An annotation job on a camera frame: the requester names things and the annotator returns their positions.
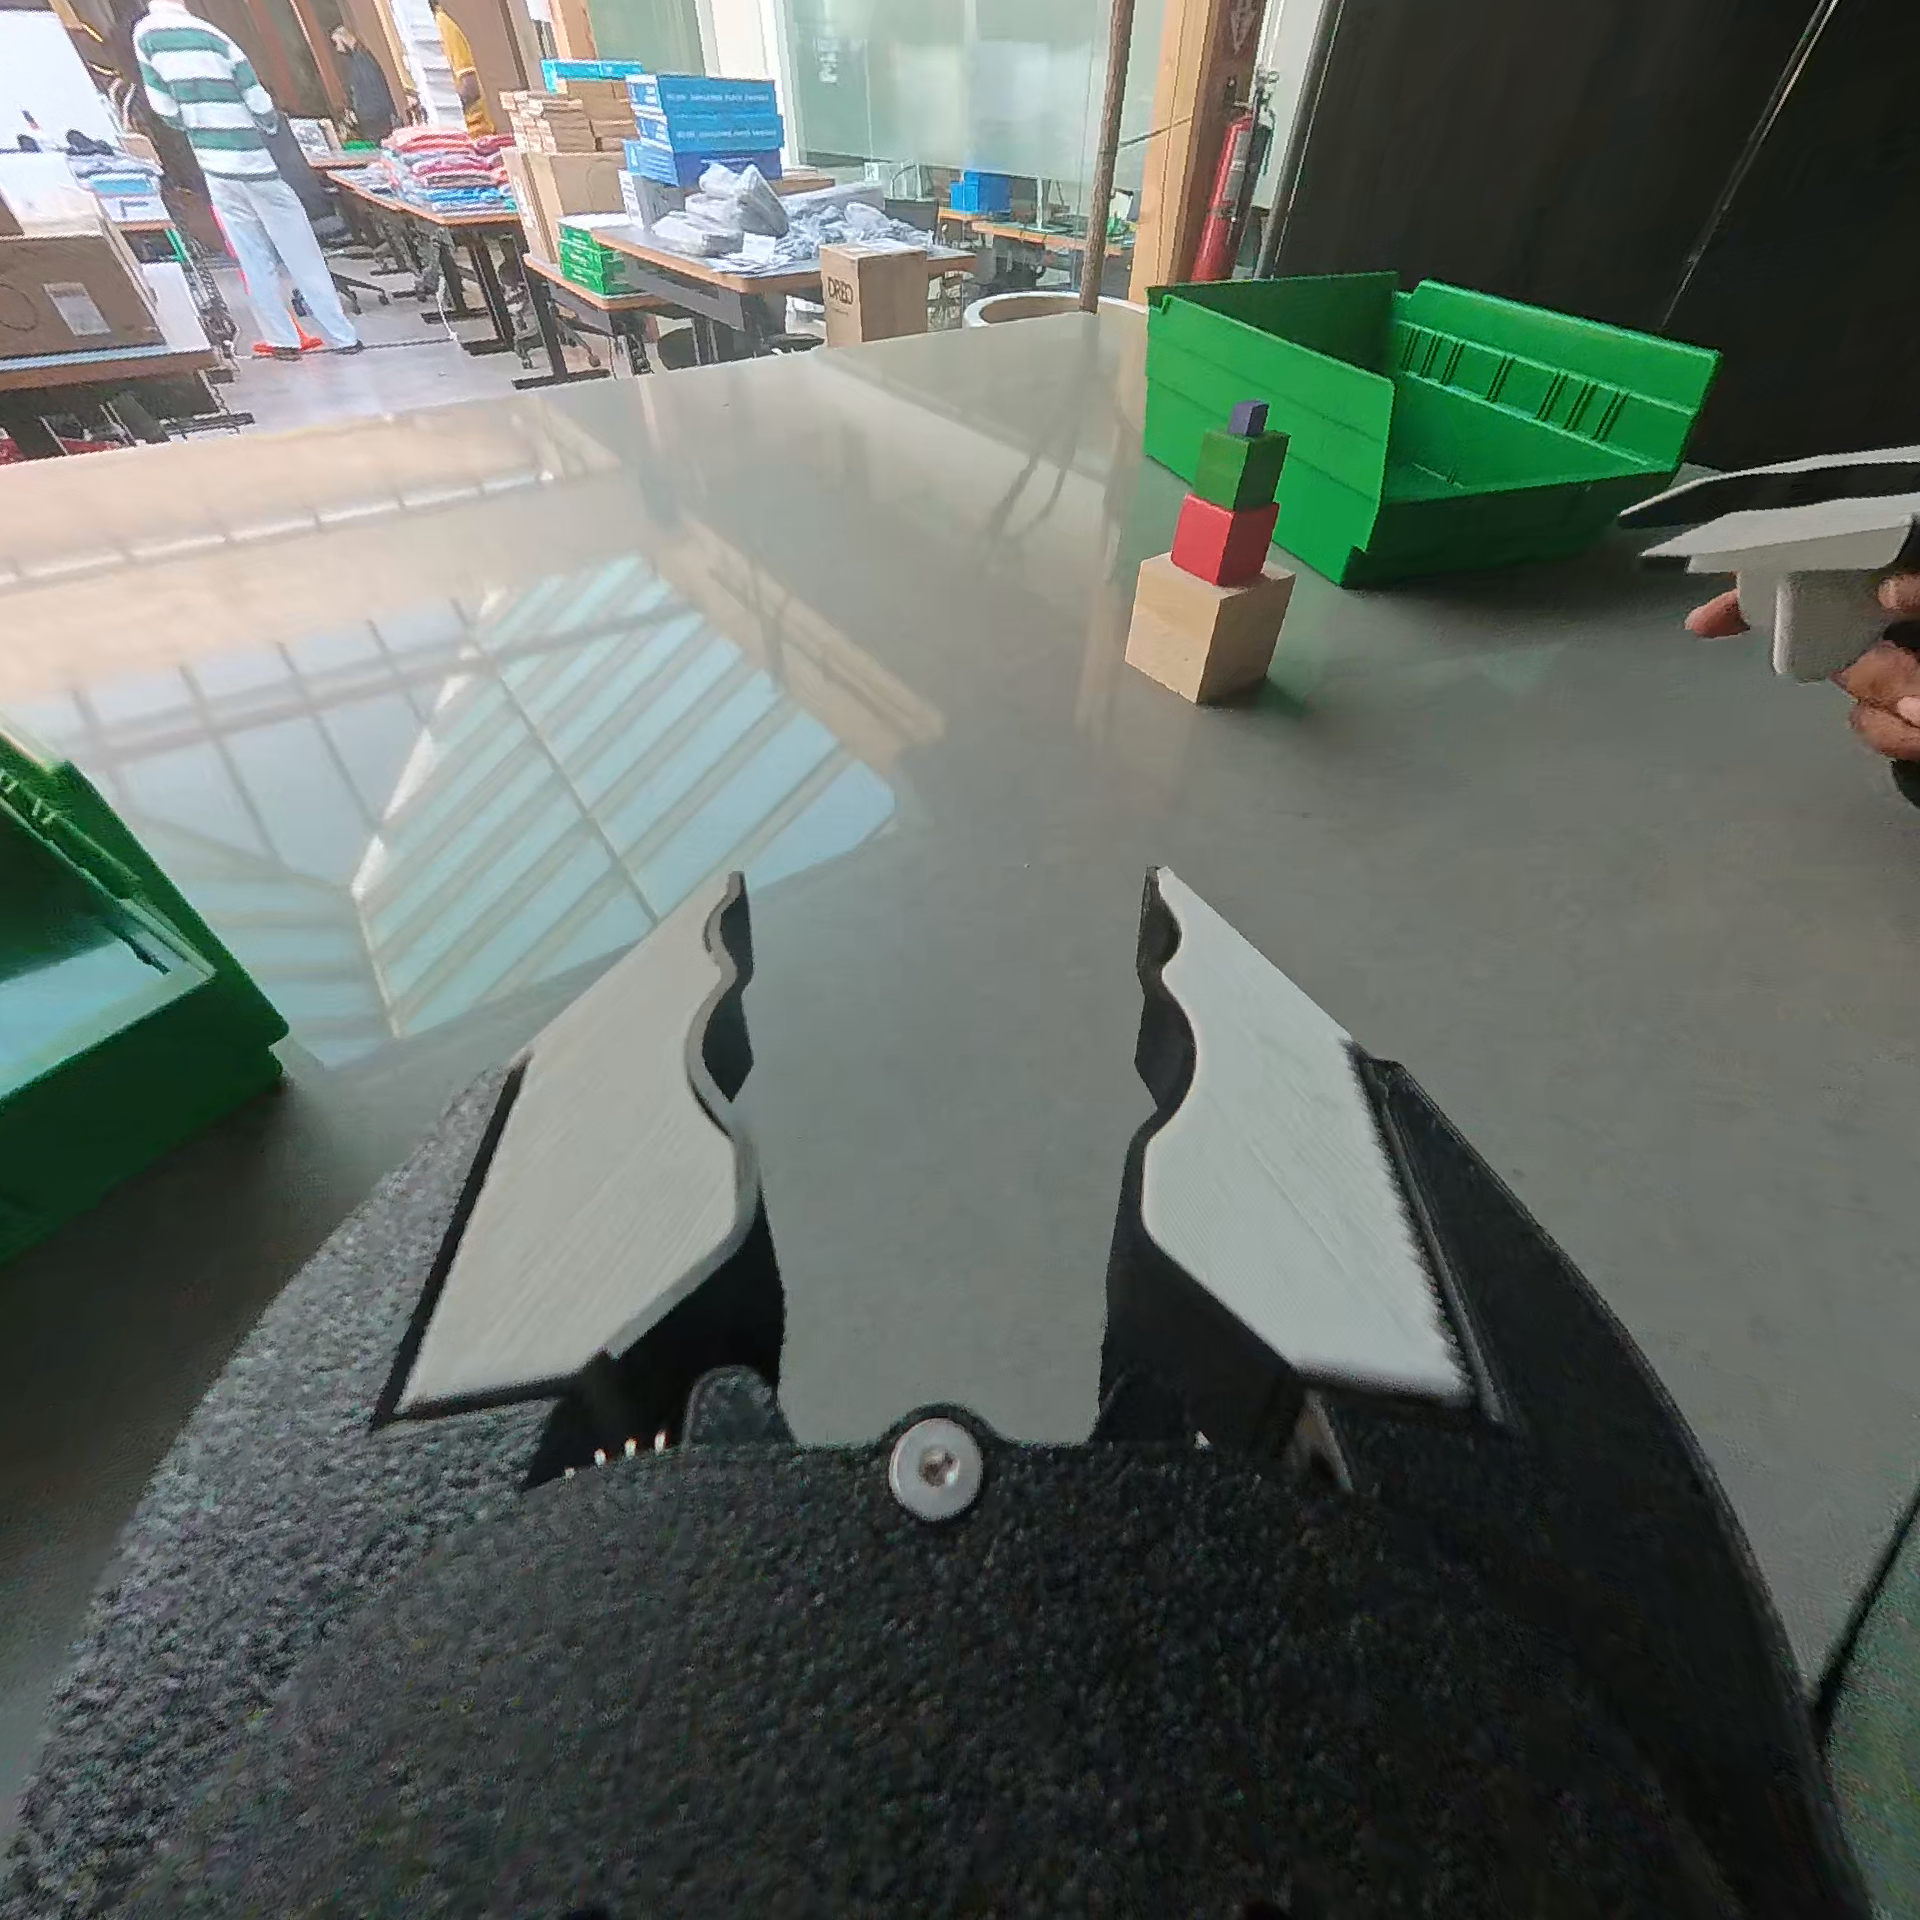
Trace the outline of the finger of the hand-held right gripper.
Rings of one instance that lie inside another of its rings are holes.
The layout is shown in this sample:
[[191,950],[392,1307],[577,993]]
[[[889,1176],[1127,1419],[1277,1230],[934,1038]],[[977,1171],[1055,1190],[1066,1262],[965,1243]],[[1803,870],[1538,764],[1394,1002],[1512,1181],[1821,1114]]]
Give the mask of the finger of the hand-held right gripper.
[[1746,627],[1771,642],[1787,680],[1828,680],[1895,625],[1880,584],[1917,541],[1915,499],[1818,499],[1721,513],[1643,560],[1688,574],[1731,574]]
[[1623,525],[1700,525],[1721,516],[1885,499],[1918,491],[1918,446],[1882,446],[1705,472],[1621,512]]

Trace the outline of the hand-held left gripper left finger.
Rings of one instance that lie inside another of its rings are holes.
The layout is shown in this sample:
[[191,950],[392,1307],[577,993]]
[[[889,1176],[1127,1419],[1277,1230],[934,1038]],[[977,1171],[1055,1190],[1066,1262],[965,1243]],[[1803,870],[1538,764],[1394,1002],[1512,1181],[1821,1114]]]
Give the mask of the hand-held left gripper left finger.
[[777,1402],[787,1291],[760,1154],[745,871],[708,876],[520,1050],[372,1427],[547,1406],[529,1479],[671,1449],[704,1380]]

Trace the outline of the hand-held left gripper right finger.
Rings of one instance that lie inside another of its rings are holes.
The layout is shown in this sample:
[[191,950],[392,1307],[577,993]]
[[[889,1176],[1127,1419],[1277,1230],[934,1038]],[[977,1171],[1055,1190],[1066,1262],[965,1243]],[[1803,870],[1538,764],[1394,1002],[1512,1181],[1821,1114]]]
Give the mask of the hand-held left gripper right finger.
[[1121,1176],[1098,1436],[1346,1491],[1336,1398],[1479,1404],[1376,1066],[1168,866],[1145,880],[1137,974],[1152,1110]]

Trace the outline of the small dark green wooden cube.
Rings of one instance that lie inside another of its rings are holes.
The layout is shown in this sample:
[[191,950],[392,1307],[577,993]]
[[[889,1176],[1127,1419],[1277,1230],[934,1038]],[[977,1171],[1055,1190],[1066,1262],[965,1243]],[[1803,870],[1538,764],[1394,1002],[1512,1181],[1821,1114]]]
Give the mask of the small dark green wooden cube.
[[1279,502],[1289,434],[1263,429],[1238,434],[1208,427],[1199,443],[1191,491],[1231,513],[1264,509]]

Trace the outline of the large plain wooden cube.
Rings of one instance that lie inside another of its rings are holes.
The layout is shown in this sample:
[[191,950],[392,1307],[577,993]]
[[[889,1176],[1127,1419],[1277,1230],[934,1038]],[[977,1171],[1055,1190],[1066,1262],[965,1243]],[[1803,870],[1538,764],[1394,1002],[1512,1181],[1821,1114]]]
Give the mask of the large plain wooden cube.
[[1238,586],[1219,586],[1175,563],[1143,560],[1122,657],[1193,705],[1255,693],[1269,680],[1293,599],[1293,569],[1264,565]]

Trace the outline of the red wooden cube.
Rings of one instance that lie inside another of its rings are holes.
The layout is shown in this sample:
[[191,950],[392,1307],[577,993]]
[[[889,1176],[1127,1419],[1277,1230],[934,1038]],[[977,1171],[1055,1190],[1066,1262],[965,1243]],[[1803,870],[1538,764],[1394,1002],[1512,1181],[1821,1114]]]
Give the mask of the red wooden cube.
[[1275,541],[1281,504],[1231,507],[1203,491],[1188,491],[1176,516],[1171,563],[1215,587],[1243,587],[1259,579]]

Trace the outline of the black fabric room divider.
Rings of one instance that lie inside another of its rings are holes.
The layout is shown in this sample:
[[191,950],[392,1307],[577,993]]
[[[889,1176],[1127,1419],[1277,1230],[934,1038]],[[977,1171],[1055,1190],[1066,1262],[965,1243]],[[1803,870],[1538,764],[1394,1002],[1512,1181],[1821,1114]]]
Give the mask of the black fabric room divider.
[[1277,270],[1712,348],[1712,468],[1912,446],[1918,5],[1338,3]]

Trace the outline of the red fire extinguisher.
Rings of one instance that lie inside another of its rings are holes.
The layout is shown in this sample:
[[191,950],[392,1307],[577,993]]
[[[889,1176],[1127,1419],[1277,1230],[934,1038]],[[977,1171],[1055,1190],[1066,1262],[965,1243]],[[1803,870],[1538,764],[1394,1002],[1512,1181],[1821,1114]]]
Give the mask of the red fire extinguisher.
[[1248,104],[1222,136],[1212,191],[1193,266],[1193,282],[1225,282],[1236,275],[1246,228],[1255,214],[1259,188],[1275,126],[1269,111]]

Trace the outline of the wooden pillar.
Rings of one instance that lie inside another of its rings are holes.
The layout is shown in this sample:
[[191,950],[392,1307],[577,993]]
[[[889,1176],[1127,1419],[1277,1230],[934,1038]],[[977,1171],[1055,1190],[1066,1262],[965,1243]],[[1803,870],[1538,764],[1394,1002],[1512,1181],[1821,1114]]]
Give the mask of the wooden pillar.
[[1228,126],[1248,104],[1264,107],[1261,47],[1269,11],[1266,2],[1165,5],[1134,293],[1193,282]]

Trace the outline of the printed cardboard box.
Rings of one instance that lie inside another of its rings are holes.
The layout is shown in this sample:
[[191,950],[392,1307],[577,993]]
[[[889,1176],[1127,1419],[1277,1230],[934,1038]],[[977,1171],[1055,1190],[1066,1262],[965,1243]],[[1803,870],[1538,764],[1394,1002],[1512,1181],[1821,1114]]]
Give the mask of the printed cardboard box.
[[824,245],[821,282],[828,348],[918,337],[930,330],[930,253],[924,247]]

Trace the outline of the wooden work table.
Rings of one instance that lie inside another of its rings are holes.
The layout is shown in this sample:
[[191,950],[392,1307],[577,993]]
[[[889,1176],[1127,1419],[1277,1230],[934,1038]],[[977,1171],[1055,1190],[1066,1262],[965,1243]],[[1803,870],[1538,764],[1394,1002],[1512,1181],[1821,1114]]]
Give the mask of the wooden work table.
[[164,446],[233,423],[217,391],[212,348],[113,348],[3,359],[4,464],[58,459],[76,449]]

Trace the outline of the black swivel chair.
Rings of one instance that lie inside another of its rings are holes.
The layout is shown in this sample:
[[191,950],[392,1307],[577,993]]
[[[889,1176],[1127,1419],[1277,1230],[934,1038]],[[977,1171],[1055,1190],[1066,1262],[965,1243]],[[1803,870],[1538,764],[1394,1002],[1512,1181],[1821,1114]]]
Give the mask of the black swivel chair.
[[420,305],[436,290],[435,271],[420,275],[420,256],[407,230],[358,193],[338,184],[326,186],[323,210],[312,219],[330,271],[350,282],[352,305],[365,293],[372,296],[374,286],[383,304],[399,296]]

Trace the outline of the pile of grey bagged clothes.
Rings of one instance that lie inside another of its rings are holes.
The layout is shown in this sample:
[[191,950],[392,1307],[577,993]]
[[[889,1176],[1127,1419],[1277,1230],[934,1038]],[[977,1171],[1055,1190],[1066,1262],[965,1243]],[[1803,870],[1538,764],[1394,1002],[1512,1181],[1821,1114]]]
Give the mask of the pile of grey bagged clothes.
[[938,237],[890,214],[879,184],[783,193],[754,163],[711,163],[693,188],[620,169],[627,214],[648,245],[721,271],[766,278],[811,271],[826,247],[933,251]]

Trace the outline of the long table with folded clothes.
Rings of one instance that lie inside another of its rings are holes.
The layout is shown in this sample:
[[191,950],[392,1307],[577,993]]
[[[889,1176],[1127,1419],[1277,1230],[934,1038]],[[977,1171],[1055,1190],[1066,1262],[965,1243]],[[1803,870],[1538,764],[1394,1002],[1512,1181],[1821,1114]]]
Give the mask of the long table with folded clothes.
[[511,210],[442,210],[389,191],[371,165],[321,169],[344,215],[379,234],[410,278],[427,324],[445,325],[469,357],[514,355],[533,369],[538,332],[531,315],[519,215]]

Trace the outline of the stack of flat cardboard boxes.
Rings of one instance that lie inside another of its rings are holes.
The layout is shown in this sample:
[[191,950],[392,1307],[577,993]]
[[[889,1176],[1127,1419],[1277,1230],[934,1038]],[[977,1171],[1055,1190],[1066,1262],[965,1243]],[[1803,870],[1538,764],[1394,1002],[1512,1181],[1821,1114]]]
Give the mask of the stack of flat cardboard boxes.
[[503,90],[496,107],[511,136],[505,165],[529,256],[558,266],[567,219],[627,219],[620,176],[624,143],[636,136],[627,77],[564,76],[556,91]]

